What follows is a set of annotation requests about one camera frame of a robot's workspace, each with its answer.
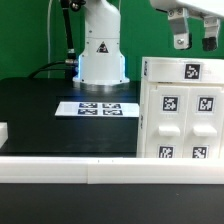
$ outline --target green wall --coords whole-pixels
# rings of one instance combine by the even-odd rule
[[[118,6],[118,0],[108,0]],[[47,10],[48,0],[2,0],[0,2],[0,79],[24,77],[47,63]],[[126,75],[140,79],[141,57],[202,57],[224,58],[224,36],[221,30],[219,49],[202,51],[203,23],[190,20],[193,48],[177,51],[167,15],[151,8],[148,0],[122,0],[121,52],[126,57]],[[52,8],[52,60],[66,58],[63,17],[58,0]],[[84,48],[84,13],[72,13],[72,26],[76,50]]]

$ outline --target white box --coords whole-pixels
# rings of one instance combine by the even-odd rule
[[[137,157],[224,157],[223,71],[223,60],[144,57]]]

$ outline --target black table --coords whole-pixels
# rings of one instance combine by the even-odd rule
[[[0,122],[9,139],[0,155],[135,157],[138,118],[55,117],[60,101],[139,102],[139,83],[108,93],[83,91],[59,79],[0,82]]]
[[[139,85],[101,95],[63,80],[0,81],[1,155],[135,156],[137,119],[56,119],[61,100],[139,102]],[[3,224],[224,223],[223,185],[0,184],[0,198]]]

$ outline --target white ledge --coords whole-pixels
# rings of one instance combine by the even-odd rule
[[[0,157],[0,183],[224,184],[224,160]]]

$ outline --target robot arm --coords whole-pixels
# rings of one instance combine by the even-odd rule
[[[151,5],[168,13],[168,21],[174,34],[174,47],[191,47],[191,35],[187,19],[189,17],[204,21],[205,36],[202,40],[205,51],[218,47],[221,19],[224,18],[224,3],[220,0],[149,0]]]
[[[107,0],[60,0],[68,45],[68,63],[77,65],[73,48],[68,10],[85,9],[85,49],[78,58],[73,77],[74,86],[89,90],[109,91],[126,88],[125,58],[120,52],[120,12]]]

